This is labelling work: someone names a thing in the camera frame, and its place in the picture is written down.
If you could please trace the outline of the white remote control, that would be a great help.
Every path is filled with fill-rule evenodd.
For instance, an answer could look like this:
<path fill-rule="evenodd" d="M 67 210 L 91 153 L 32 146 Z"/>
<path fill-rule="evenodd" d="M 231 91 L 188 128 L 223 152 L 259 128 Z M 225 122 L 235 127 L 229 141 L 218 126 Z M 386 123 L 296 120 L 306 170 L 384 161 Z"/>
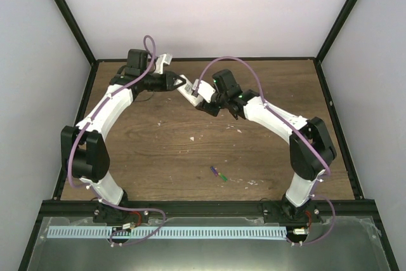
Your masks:
<path fill-rule="evenodd" d="M 200 102 L 203 101 L 203 98 L 198 96 L 193 96 L 192 95 L 192 83 L 187 79 L 187 77 L 183 74 L 180 75 L 181 77 L 184 77 L 187 82 L 185 85 L 181 86 L 177 90 L 181 93 L 181 95 L 188 101 L 190 102 L 194 107 L 196 107 Z"/>

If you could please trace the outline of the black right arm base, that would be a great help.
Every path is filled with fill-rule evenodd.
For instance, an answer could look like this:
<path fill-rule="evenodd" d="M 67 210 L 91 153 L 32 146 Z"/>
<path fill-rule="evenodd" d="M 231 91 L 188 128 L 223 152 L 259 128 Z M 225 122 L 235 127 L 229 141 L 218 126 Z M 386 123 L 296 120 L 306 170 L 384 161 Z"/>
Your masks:
<path fill-rule="evenodd" d="M 320 215 L 314 213 L 315 205 L 310 200 L 301 207 L 294 207 L 288 201 L 260 200 L 263 214 L 267 220 L 279 223 L 304 223 L 309 220 L 320 222 Z"/>

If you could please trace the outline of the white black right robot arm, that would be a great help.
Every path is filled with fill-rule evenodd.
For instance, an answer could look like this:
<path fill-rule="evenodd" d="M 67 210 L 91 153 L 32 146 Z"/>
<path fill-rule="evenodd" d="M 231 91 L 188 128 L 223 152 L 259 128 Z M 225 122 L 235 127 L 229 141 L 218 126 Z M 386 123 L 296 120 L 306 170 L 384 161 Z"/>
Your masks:
<path fill-rule="evenodd" d="M 294 176 L 284 195 L 282 214 L 287 221 L 298 221 L 315 185 L 331 173 L 330 165 L 337 156 L 323 120 L 295 116 L 274 106 L 260 93 L 242 90 L 228 69 L 215 73 L 212 85 L 195 80 L 192 93 L 203 99 L 199 104 L 202 110 L 215 116 L 221 109 L 227 109 L 234 118 L 255 122 L 288 144 Z"/>

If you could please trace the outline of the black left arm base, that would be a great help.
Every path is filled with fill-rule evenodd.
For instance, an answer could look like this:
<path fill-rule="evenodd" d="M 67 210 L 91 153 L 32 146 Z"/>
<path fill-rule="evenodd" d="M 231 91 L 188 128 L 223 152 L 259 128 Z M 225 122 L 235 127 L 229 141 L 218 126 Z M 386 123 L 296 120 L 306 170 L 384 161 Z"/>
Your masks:
<path fill-rule="evenodd" d="M 93 221 L 95 223 L 107 223 L 116 225 L 122 223 L 134 222 L 136 224 L 147 223 L 152 218 L 162 220 L 162 214 L 158 211 L 145 211 L 146 209 L 166 210 L 164 204 L 153 201 L 126 201 L 123 206 L 125 208 L 140 209 L 139 211 L 123 211 L 121 209 L 112 208 L 108 205 L 98 202 L 94 197 L 91 202 L 95 203 Z"/>

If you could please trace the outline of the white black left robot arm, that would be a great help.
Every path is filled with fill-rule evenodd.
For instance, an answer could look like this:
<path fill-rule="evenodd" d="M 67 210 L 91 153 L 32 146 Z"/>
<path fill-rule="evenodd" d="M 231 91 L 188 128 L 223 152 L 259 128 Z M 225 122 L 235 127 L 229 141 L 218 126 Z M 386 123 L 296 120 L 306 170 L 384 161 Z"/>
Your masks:
<path fill-rule="evenodd" d="M 174 91 L 186 83 L 184 77 L 164 67 L 169 65 L 169 53 L 152 59 L 147 50 L 131 49 L 127 63 L 111 78 L 107 90 L 94 109 L 75 126 L 61 132 L 62 164 L 67 179 L 91 189 L 101 201 L 109 203 L 108 216 L 117 223 L 129 216 L 129 206 L 122 202 L 125 191 L 110 174 L 110 157 L 105 140 L 119 116 L 143 91 Z"/>

